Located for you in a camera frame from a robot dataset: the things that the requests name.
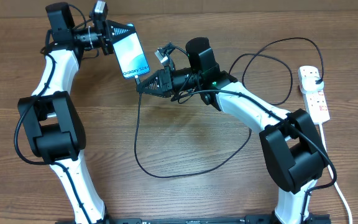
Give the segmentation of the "Samsung Galaxy smartphone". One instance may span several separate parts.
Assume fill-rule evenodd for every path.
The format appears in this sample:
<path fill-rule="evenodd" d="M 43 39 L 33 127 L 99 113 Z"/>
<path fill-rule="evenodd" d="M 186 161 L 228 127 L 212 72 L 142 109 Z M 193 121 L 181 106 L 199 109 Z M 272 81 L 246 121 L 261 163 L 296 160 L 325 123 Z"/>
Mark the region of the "Samsung Galaxy smartphone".
<path fill-rule="evenodd" d="M 141 76 L 150 72 L 149 63 L 137 32 L 125 39 L 112 43 L 114 53 L 125 79 Z"/>

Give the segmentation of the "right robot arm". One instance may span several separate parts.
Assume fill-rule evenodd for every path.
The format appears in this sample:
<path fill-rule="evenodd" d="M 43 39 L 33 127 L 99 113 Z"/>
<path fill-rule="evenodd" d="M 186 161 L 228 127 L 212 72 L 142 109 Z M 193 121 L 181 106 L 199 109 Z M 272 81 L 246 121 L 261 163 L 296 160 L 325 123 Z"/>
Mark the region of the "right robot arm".
<path fill-rule="evenodd" d="M 246 215 L 244 223 L 330 223 L 329 215 L 308 210 L 313 191 L 335 184 L 317 185 L 325 168 L 333 168 L 308 112 L 289 112 L 252 94 L 230 73 L 221 70 L 206 37 L 189 40 L 182 50 L 190 67 L 176 69 L 170 54 L 175 45 L 156 51 L 163 65 L 144 81 L 136 80 L 140 95 L 178 101 L 199 95 L 206 105 L 230 114 L 259 135 L 265 165 L 278 186 L 278 203 L 270 214 Z"/>

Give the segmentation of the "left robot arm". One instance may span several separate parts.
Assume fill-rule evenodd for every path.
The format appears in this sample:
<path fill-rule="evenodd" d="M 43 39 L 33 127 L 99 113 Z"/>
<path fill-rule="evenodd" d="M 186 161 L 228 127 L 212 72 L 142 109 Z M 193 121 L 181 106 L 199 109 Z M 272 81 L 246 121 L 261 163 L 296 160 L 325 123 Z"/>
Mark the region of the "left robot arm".
<path fill-rule="evenodd" d="M 41 54 L 45 68 L 38 87 L 17 104 L 20 118 L 14 148 L 26 163 L 49 166 L 60 179 L 74 211 L 74 223 L 112 223 L 85 162 L 85 128 L 70 98 L 86 51 L 114 54 L 124 78 L 149 72 L 132 24 L 107 18 L 108 6 L 96 1 L 89 21 L 76 25 L 67 2 L 48 5 L 51 28 Z"/>

